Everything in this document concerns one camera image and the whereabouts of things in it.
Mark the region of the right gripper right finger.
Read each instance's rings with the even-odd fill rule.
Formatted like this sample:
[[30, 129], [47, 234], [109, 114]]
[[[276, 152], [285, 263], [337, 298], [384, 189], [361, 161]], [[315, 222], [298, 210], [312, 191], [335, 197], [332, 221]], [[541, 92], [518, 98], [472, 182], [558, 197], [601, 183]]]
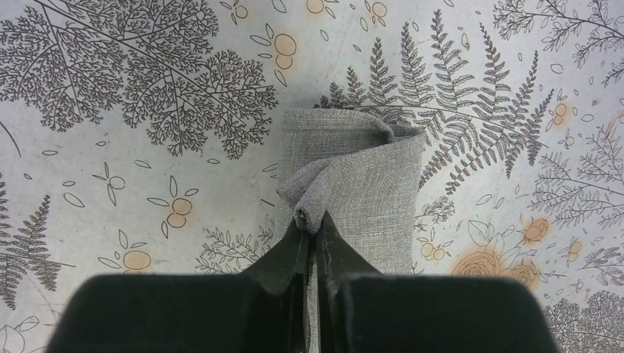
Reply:
[[316, 233], [321, 352], [555, 352], [539, 305], [511, 279], [384, 275], [340, 235]]

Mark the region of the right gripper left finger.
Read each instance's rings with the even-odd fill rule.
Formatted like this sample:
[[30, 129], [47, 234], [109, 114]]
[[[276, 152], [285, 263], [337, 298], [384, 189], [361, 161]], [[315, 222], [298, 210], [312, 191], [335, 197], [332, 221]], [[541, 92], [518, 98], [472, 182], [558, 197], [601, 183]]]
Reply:
[[98, 275], [72, 296], [49, 352], [304, 352], [309, 236], [291, 223], [239, 274]]

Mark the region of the grey cloth napkin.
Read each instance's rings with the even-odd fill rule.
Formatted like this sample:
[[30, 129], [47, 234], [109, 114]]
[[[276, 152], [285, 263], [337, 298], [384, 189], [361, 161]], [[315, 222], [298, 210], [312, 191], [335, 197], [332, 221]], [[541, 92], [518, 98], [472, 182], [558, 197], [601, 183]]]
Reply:
[[278, 227], [309, 232], [329, 213], [383, 274], [409, 274], [425, 135], [356, 110], [292, 109], [283, 121]]

